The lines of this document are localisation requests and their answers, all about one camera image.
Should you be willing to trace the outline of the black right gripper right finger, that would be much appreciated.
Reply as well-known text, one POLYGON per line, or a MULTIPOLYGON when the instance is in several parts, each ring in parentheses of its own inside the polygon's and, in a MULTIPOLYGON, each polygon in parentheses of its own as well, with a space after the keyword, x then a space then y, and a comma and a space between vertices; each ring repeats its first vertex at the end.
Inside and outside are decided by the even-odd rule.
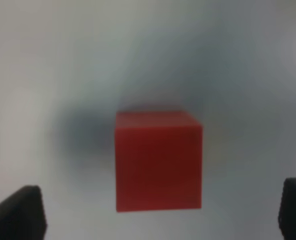
POLYGON ((285 240, 296 240, 296 177, 283 183, 278 226, 285 240))

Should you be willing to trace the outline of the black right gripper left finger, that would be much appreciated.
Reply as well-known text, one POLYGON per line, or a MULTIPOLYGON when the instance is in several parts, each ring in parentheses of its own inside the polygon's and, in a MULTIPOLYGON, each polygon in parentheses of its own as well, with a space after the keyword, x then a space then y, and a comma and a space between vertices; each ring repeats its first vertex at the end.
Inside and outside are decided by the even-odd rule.
POLYGON ((0 240, 43 240, 47 226, 39 186, 23 186, 0 202, 0 240))

